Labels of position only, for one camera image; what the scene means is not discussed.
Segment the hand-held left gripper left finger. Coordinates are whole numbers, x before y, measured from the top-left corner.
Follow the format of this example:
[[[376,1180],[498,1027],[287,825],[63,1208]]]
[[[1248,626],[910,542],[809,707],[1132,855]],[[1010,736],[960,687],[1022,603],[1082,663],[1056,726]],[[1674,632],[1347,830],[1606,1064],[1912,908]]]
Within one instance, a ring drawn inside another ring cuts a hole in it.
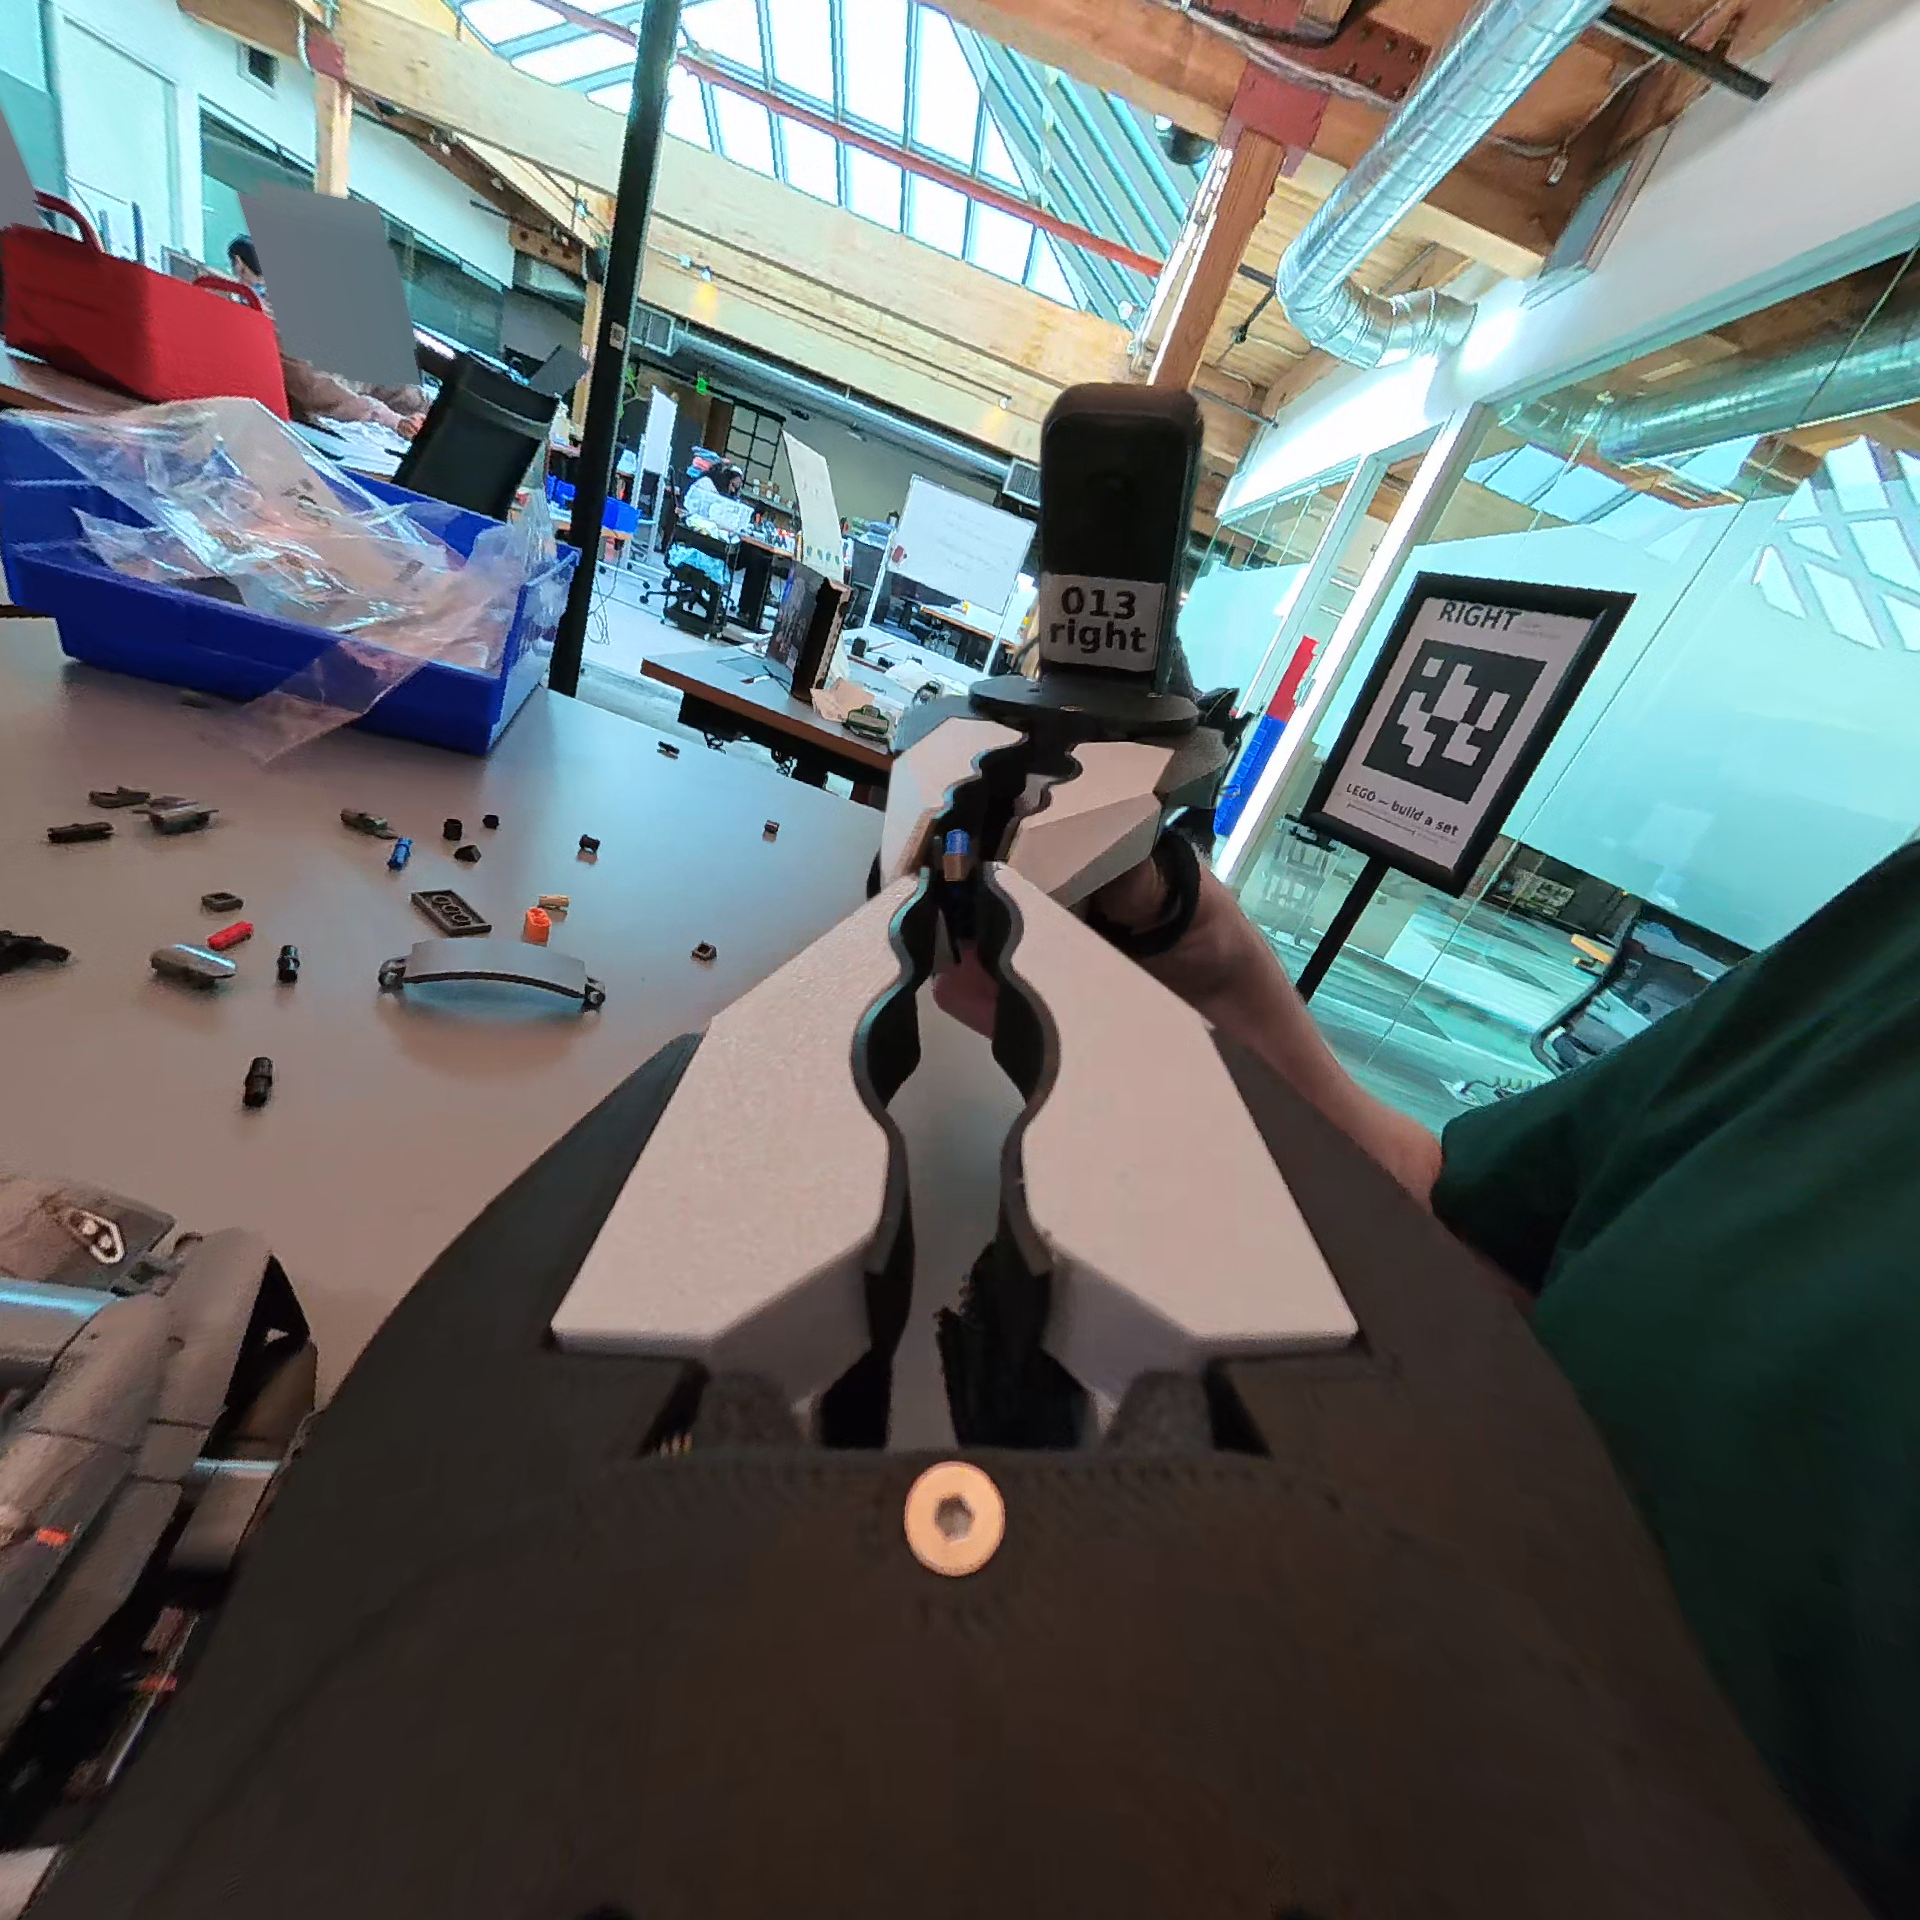
[[[551,1319],[566,1353],[751,1376],[839,1450],[890,1439],[914,1294],[895,1095],[921,1065],[928,878],[708,1022]]]

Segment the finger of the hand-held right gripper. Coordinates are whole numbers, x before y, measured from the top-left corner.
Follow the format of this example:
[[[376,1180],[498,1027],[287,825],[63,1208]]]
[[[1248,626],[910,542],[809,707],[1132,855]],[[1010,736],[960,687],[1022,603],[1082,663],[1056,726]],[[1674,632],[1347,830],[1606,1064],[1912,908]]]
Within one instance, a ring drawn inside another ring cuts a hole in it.
[[[1152,852],[1170,748],[1132,738],[974,732],[987,794],[971,830],[971,880],[1004,867],[1059,905],[1091,900]]]
[[[954,808],[979,858],[1006,858],[1033,772],[1035,738],[971,713],[932,719],[895,760],[880,825],[880,886],[940,864]]]

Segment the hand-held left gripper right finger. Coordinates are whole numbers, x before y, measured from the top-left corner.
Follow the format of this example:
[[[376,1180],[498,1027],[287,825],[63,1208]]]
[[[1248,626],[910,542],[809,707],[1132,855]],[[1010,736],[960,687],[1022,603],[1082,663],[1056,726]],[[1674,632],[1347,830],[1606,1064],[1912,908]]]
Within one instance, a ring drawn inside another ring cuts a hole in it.
[[[1018,1094],[971,1279],[974,1433],[1080,1433],[1148,1379],[1360,1348],[1208,1020],[1012,870],[976,883]]]

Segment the person's right forearm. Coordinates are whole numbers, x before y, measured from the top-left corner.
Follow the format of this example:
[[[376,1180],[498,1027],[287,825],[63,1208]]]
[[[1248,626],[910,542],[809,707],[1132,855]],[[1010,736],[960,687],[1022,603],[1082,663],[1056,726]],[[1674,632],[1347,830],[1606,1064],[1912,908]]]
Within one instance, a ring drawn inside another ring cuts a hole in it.
[[[1466,1138],[1435,1136],[1356,1081],[1312,1022],[1305,1001],[1283,975],[1258,975],[1200,999],[1208,1020],[1258,1055],[1291,1090],[1310,1103],[1370,1161],[1379,1163],[1412,1203],[1500,1276],[1504,1294],[1535,1315],[1544,1249],[1539,1208],[1521,1200],[1521,1227],[1500,1226],[1511,1194],[1500,1159],[1462,1154]]]

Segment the grey curved lego panel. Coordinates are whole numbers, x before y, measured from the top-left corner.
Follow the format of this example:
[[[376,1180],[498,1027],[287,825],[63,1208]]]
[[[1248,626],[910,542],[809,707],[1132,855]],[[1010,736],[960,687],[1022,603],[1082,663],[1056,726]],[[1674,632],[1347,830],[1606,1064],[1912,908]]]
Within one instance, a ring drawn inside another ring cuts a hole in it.
[[[540,945],[439,937],[415,945],[376,971],[376,986],[385,995],[470,984],[546,992],[582,1016],[594,1016],[608,1001],[607,986],[582,959]]]

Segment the grey lego car model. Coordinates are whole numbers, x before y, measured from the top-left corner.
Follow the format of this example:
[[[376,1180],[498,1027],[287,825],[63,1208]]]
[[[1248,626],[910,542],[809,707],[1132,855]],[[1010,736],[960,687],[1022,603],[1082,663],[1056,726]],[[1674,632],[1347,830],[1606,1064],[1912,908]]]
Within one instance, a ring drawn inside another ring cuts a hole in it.
[[[6,1912],[168,1713],[316,1409],[266,1238],[6,1172]]]

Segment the person's right hand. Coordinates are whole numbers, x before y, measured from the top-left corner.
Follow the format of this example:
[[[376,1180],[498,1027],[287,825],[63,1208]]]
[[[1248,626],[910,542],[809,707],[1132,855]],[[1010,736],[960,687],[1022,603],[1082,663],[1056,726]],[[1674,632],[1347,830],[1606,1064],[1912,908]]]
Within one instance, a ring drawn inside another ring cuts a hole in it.
[[[1128,937],[1180,930],[1140,967],[1203,1020],[1264,1059],[1297,1090],[1338,1060],[1279,956],[1206,867],[1172,878],[1172,855],[1152,855],[1088,900],[1088,915]]]

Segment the white whiteboard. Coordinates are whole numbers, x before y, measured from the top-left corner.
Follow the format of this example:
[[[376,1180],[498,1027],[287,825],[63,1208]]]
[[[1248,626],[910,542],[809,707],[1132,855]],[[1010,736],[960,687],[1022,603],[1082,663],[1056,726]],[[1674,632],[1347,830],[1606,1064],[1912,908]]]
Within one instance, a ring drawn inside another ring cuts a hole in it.
[[[1018,598],[1038,527],[914,473],[888,542],[890,576],[950,603],[1004,615]]]

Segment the wooden work table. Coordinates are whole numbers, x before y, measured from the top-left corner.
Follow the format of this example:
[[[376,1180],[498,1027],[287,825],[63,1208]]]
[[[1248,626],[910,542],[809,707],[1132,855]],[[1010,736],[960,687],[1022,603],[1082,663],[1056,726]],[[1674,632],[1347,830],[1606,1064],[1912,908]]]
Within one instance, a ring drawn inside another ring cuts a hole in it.
[[[680,722],[711,748],[748,742],[802,785],[826,788],[839,780],[852,803],[886,804],[891,748],[820,716],[751,647],[703,642],[652,652],[640,673],[680,695]]]

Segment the framed marker sign on stand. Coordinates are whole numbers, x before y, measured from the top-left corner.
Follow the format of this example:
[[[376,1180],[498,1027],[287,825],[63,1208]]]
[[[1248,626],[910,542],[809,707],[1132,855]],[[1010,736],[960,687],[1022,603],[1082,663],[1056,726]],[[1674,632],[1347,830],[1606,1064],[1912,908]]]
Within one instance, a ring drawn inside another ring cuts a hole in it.
[[[1391,874],[1462,899],[1638,598],[1415,576],[1300,825],[1362,855],[1297,977],[1307,1001]]]

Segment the black vertical pole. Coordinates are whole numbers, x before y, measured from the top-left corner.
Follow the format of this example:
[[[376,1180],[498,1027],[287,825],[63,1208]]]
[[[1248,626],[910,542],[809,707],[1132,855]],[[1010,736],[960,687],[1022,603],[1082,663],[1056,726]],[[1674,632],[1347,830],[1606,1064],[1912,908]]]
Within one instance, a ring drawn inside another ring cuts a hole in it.
[[[567,603],[546,668],[548,690],[570,700],[582,694],[593,594],[603,556],[608,489],[618,463],[618,424],[625,406],[642,252],[665,131],[668,74],[680,50],[680,34],[682,3],[642,4],[631,105],[615,180],[608,266],[593,336],[584,443],[567,518],[567,542],[576,563],[567,580]]]

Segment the person's right arm green sleeve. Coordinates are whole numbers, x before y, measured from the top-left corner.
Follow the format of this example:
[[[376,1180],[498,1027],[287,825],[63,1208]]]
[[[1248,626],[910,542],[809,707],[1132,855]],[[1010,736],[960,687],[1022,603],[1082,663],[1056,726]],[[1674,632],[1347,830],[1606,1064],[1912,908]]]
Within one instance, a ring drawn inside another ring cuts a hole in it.
[[[1456,1118],[1432,1211],[1532,1294],[1778,1786],[1916,1915],[1918,848]]]

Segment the red tote bag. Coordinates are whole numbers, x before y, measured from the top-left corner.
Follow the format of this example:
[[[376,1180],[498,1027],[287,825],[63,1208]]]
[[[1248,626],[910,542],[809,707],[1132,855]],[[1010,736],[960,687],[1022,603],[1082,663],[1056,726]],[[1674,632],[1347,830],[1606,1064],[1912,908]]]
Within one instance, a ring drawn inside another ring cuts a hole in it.
[[[138,400],[255,400],[291,420],[279,335],[252,288],[154,272],[106,252],[71,202],[33,200],[35,215],[2,236],[14,351]]]

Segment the silver ventilation duct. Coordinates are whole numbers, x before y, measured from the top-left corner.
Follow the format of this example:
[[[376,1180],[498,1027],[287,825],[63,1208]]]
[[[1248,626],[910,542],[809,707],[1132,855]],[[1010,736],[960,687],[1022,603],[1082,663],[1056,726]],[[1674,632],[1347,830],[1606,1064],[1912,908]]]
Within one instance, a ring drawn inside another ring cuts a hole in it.
[[[1466,344],[1471,305],[1435,290],[1372,295],[1356,272],[1601,12],[1602,3],[1484,3],[1468,14],[1281,259],[1279,302],[1310,347],[1375,371]]]

